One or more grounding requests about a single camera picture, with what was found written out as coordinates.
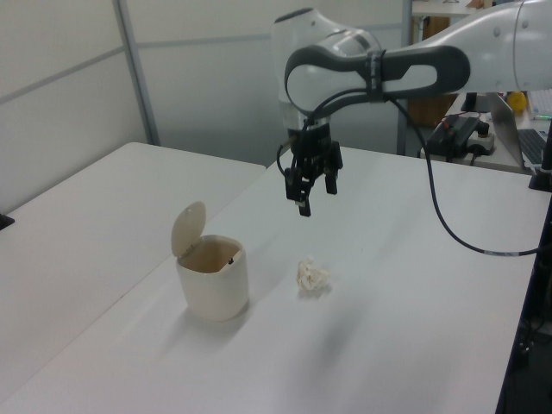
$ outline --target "black cable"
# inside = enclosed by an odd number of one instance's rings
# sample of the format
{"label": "black cable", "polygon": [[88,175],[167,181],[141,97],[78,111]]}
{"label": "black cable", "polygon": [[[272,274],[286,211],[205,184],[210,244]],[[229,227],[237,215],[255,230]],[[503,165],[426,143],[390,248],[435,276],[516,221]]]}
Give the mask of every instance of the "black cable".
{"label": "black cable", "polygon": [[282,154],[282,149],[284,149],[283,145],[280,145],[278,147],[278,152],[276,153],[276,164],[278,164],[278,169],[282,173],[282,175],[285,177],[284,169],[282,168],[282,165],[279,162],[279,157]]}
{"label": "black cable", "polygon": [[[351,93],[366,93],[366,89],[363,89],[363,88],[354,88],[354,89],[347,89],[345,91],[341,91],[341,92],[337,92],[336,94],[332,95],[331,97],[327,98],[327,99],[324,99],[322,101],[322,103],[320,103],[306,118],[306,120],[304,121],[304,124],[303,124],[303,127],[301,128],[301,135],[304,135],[304,133],[306,132],[307,128],[310,127],[310,125],[313,125],[314,124],[314,118],[316,115],[318,115],[318,112],[320,112],[321,110],[324,109],[324,107],[329,104],[331,101],[339,98],[339,97],[342,97],[344,95],[348,95],[348,94],[351,94]],[[282,175],[285,177],[285,174],[284,174],[284,170],[282,169],[282,165],[280,164],[279,162],[279,157],[282,153],[282,149],[284,148],[283,145],[280,145],[279,148],[278,148],[278,152],[276,153],[276,163],[278,164],[278,169],[279,171],[282,173]],[[296,154],[293,155],[293,159],[292,159],[292,175],[293,175],[293,172],[295,170],[295,165],[297,163],[297,156]]]}
{"label": "black cable", "polygon": [[419,139],[420,143],[422,144],[423,151],[425,152],[425,160],[428,166],[428,174],[430,176],[430,189],[431,189],[431,199],[433,201],[433,206],[435,207],[435,211],[437,213],[437,216],[439,217],[439,221],[441,222],[442,226],[447,230],[448,234],[455,239],[457,242],[459,242],[462,246],[465,248],[469,248],[470,250],[473,250],[474,252],[481,253],[481,254],[488,254],[491,256],[503,256],[503,257],[518,257],[518,256],[527,256],[530,254],[535,253],[541,253],[543,251],[547,251],[552,249],[552,243],[548,244],[546,246],[542,246],[541,248],[532,248],[531,250],[524,250],[521,252],[495,252],[492,250],[485,250],[482,248],[477,248],[475,246],[472,246],[469,243],[466,243],[463,241],[460,237],[458,237],[455,232],[450,229],[450,227],[445,222],[445,219],[443,218],[441,214],[441,210],[439,209],[439,204],[437,202],[437,196],[435,192],[435,183],[433,181],[433,170],[431,168],[431,159],[430,159],[430,153],[425,145],[425,140],[423,139],[422,132],[420,131],[420,128],[412,121],[411,116],[408,114],[405,108],[397,102],[396,99],[392,97],[388,97],[389,101],[397,107],[397,109],[406,117],[408,122],[412,125],[414,128],[414,131],[416,132],[417,138]]}
{"label": "black cable", "polygon": [[[311,124],[313,124],[314,118],[318,114],[318,112],[320,112],[331,101],[337,99],[338,97],[342,97],[344,95],[348,95],[348,94],[351,94],[351,93],[365,93],[365,92],[366,92],[366,89],[363,89],[363,88],[348,89],[348,90],[345,90],[345,91],[338,92],[338,93],[332,95],[331,97],[328,97],[327,99],[324,99],[324,101],[322,101],[307,116],[307,119],[304,122],[304,126],[301,129],[301,135],[303,135],[305,133],[305,131],[307,130],[307,128],[309,128],[309,126]],[[469,248],[470,250],[473,250],[474,252],[481,253],[481,254],[487,254],[487,255],[490,255],[490,256],[501,256],[501,257],[528,256],[530,254],[541,253],[541,252],[548,251],[548,250],[552,249],[552,243],[550,243],[550,244],[548,244],[546,246],[542,246],[540,248],[532,248],[531,250],[524,250],[524,251],[521,251],[521,252],[497,252],[497,251],[493,251],[493,250],[485,250],[485,249],[482,249],[482,248],[477,248],[477,247],[472,246],[471,244],[463,241],[460,237],[458,237],[455,234],[455,232],[452,231],[452,229],[449,227],[447,222],[445,222],[445,219],[442,216],[441,210],[439,209],[439,203],[437,202],[437,195],[436,195],[436,191],[435,191],[435,182],[433,180],[433,169],[431,167],[430,153],[427,149],[427,146],[425,144],[425,139],[422,136],[422,132],[420,131],[420,128],[414,123],[411,116],[408,114],[408,111],[400,103],[398,103],[395,98],[385,97],[385,99],[389,100],[393,105],[395,105],[397,107],[397,109],[399,110],[399,112],[401,112],[405,116],[405,118],[408,120],[408,122],[414,128],[414,131],[416,132],[416,136],[419,139],[420,143],[422,144],[423,151],[425,152],[426,164],[427,164],[427,167],[428,167],[428,175],[429,175],[429,178],[430,178],[431,200],[433,201],[433,206],[435,208],[435,212],[437,214],[437,217],[439,217],[439,221],[441,222],[441,224],[445,228],[445,230],[447,230],[447,233],[453,239],[455,239],[458,243],[460,243],[465,248]],[[277,152],[278,164],[279,164],[279,155],[281,154],[281,151],[282,150],[279,147],[278,152]],[[293,155],[293,160],[292,160],[292,173],[293,173],[293,169],[295,168],[296,161],[297,161],[297,158],[296,158],[296,155],[294,154]],[[279,169],[280,169],[280,172],[283,174],[284,172],[281,169],[280,164],[279,164]]]}
{"label": "black cable", "polygon": [[469,166],[474,166],[475,159],[479,156],[480,156],[479,152],[477,150],[474,150],[474,156],[472,157],[472,160],[469,161]]}

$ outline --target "white wall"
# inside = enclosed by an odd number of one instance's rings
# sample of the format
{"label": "white wall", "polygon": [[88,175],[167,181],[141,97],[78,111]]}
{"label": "white wall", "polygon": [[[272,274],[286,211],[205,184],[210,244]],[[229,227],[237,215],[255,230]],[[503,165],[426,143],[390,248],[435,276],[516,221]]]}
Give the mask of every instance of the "white wall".
{"label": "white wall", "polygon": [[[285,140],[273,69],[273,21],[305,6],[369,27],[382,47],[404,44],[405,0],[149,2],[126,0],[160,143],[266,166]],[[333,117],[343,146],[396,153],[398,112],[361,105]]]}
{"label": "white wall", "polygon": [[0,3],[0,211],[146,140],[111,0]]}

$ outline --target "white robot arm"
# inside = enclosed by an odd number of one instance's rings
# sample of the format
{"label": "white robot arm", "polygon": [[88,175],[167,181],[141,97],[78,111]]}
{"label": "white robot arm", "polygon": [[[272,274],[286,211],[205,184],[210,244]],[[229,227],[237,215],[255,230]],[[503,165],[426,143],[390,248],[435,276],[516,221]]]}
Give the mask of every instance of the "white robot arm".
{"label": "white robot arm", "polygon": [[329,116],[350,104],[454,92],[531,91],[552,87],[552,0],[526,0],[478,12],[410,47],[381,50],[368,32],[314,9],[273,25],[279,101],[292,147],[286,196],[304,216],[309,193],[326,175],[337,193],[342,168]]}

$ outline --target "table surface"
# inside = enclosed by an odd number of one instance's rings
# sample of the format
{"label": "table surface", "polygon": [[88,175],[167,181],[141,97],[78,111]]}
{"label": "table surface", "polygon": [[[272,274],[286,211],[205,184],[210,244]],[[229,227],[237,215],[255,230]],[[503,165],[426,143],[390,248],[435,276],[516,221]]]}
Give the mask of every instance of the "table surface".
{"label": "table surface", "polygon": [[[271,166],[208,223],[204,234],[247,251],[246,312],[194,317],[168,258],[0,412],[494,413],[534,257],[454,241],[423,160],[342,155],[339,193],[317,182],[312,217],[285,199]],[[527,176],[447,163],[434,173],[458,236],[537,245],[550,195]],[[316,295],[295,282],[308,254],[332,272]]]}
{"label": "table surface", "polygon": [[468,8],[469,0],[460,0],[458,3],[444,3],[442,0],[428,0],[412,2],[412,15],[415,17],[464,17],[473,14],[476,9]]}
{"label": "table surface", "polygon": [[[460,114],[461,106],[464,103],[465,99],[465,93],[461,93],[460,95],[458,95],[456,100],[451,105],[450,109],[447,111],[447,115]],[[468,112],[467,114],[462,114],[461,116],[478,115],[479,114],[476,112]],[[494,127],[492,126],[492,119],[490,117],[490,114],[482,114],[481,121],[488,122],[489,131],[494,132]],[[528,110],[524,111],[523,114],[516,116],[517,129],[535,129],[541,134],[543,138],[546,138],[546,135],[548,134],[549,123],[550,121],[531,119],[531,115]],[[420,154],[422,157],[424,157],[423,150],[420,152]],[[436,157],[435,155],[432,155],[431,158],[435,158],[436,160],[444,160],[443,157]],[[468,166],[471,159],[472,155],[467,154],[463,157],[455,158],[453,162],[456,164],[463,164]],[[511,173],[530,174],[530,170],[524,170],[521,166],[519,166],[516,160],[514,160],[514,157],[510,154],[508,149],[498,137],[495,137],[494,150],[492,151],[492,154],[482,155],[479,158],[476,158],[474,165],[483,168],[491,168],[494,170],[508,171]]]}
{"label": "table surface", "polygon": [[128,144],[10,216],[0,232],[0,402],[171,254],[173,221],[208,218],[263,166]]}

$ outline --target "yellow object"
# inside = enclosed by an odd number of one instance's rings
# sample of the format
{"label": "yellow object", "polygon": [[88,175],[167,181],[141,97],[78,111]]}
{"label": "yellow object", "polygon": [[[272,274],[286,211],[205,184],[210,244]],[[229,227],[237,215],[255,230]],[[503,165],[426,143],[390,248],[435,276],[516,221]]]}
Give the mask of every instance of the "yellow object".
{"label": "yellow object", "polygon": [[522,92],[512,92],[508,95],[506,102],[510,108],[517,114],[523,112],[527,106],[527,98]]}

